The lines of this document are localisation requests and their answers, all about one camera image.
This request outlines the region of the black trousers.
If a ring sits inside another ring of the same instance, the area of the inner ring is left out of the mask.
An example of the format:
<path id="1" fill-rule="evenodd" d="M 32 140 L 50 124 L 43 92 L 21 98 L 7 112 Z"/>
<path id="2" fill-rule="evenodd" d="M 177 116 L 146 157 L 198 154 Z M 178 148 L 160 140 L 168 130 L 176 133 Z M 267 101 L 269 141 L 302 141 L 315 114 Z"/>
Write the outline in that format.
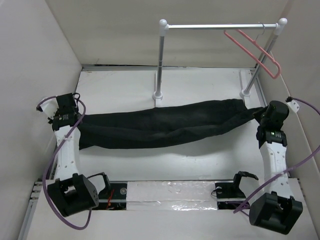
<path id="1" fill-rule="evenodd" d="M 219 136 L 253 120 L 262 107 L 241 99 L 209 100 L 133 112 L 86 115 L 79 148 L 155 149 Z"/>

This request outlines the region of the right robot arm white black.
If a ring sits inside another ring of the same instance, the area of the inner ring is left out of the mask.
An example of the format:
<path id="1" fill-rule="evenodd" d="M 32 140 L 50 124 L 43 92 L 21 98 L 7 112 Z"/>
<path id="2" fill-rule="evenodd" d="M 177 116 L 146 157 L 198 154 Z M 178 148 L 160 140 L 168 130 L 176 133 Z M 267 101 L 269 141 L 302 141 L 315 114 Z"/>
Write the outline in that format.
<path id="1" fill-rule="evenodd" d="M 249 222 L 253 226 L 287 235 L 303 212 L 295 200 L 286 171 L 287 136 L 282 131 L 289 107 L 273 100 L 254 114 L 259 126 L 256 139 L 263 160 L 263 194 L 250 205 Z"/>

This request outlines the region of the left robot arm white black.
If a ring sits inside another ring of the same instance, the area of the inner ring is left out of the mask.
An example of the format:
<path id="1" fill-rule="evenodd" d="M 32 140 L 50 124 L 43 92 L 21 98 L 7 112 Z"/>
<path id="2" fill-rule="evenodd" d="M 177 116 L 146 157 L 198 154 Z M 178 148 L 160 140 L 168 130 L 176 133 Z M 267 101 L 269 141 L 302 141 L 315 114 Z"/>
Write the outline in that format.
<path id="1" fill-rule="evenodd" d="M 57 96 L 47 105 L 52 130 L 59 148 L 54 183 L 47 192 L 63 217 L 91 210 L 99 205 L 100 198 L 107 198 L 111 192 L 109 178 L 104 172 L 86 177 L 81 173 L 80 137 L 78 129 L 81 114 L 73 93 Z"/>

